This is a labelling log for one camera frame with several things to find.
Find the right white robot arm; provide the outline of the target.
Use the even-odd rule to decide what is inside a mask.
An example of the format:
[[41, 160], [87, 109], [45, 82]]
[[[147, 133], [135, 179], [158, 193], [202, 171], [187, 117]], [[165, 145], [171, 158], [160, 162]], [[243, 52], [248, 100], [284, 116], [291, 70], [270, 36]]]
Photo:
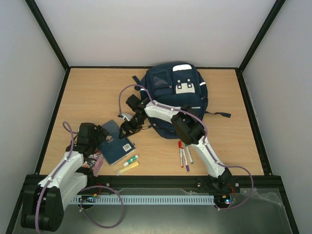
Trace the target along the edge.
[[189, 105], [178, 108], [150, 100], [148, 97], [139, 99], [135, 95], [131, 95], [126, 104], [135, 114], [121, 124], [120, 139], [138, 133], [148, 117], [171, 123], [178, 138], [183, 143], [194, 147], [202, 159], [210, 177], [210, 186], [219, 192], [229, 186], [232, 174], [210, 145], [207, 127]]

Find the dark blue book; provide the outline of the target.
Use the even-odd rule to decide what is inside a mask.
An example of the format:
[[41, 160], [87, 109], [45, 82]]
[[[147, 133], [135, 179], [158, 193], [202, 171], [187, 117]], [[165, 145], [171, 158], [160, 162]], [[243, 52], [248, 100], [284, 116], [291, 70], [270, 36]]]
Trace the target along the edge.
[[119, 126], [114, 120], [106, 122], [102, 127], [111, 138], [103, 141], [98, 149], [109, 165], [114, 165], [136, 149], [128, 138], [119, 139]]

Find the navy blue student backpack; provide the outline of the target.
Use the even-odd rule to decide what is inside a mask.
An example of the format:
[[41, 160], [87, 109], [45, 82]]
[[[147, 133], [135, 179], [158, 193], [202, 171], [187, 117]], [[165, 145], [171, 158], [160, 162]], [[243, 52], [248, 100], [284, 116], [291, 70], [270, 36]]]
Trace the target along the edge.
[[161, 104], [182, 107], [190, 105], [200, 119], [208, 107], [208, 89], [194, 65], [172, 62], [156, 65], [147, 70], [142, 80], [133, 76], [142, 99], [151, 98]]

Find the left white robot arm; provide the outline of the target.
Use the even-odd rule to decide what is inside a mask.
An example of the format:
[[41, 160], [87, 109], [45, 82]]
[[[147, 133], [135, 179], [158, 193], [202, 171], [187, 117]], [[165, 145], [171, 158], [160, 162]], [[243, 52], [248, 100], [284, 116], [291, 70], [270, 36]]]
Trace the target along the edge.
[[38, 184], [24, 189], [20, 224], [38, 233], [55, 232], [61, 226], [71, 199], [94, 176], [92, 169], [84, 168], [83, 163], [109, 137], [106, 129], [93, 123], [82, 123], [76, 133], [66, 121], [63, 127], [70, 132], [71, 141], [61, 161]]

